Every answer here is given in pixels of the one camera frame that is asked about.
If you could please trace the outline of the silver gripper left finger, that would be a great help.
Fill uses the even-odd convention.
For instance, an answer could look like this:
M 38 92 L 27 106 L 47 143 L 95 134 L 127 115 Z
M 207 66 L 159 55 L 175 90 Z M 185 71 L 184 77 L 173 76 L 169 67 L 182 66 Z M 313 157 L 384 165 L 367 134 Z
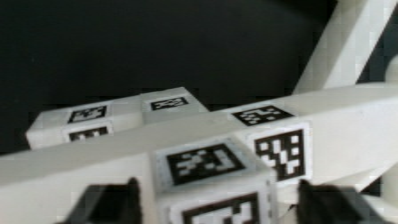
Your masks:
M 143 224 L 141 186 L 132 178 L 125 184 L 91 185 L 61 224 Z

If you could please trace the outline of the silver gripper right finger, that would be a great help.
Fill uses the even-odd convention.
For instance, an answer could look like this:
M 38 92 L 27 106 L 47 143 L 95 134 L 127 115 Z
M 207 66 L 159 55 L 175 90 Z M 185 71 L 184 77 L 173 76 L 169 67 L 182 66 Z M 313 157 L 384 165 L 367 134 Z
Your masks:
M 393 224 L 352 187 L 299 184 L 299 224 Z

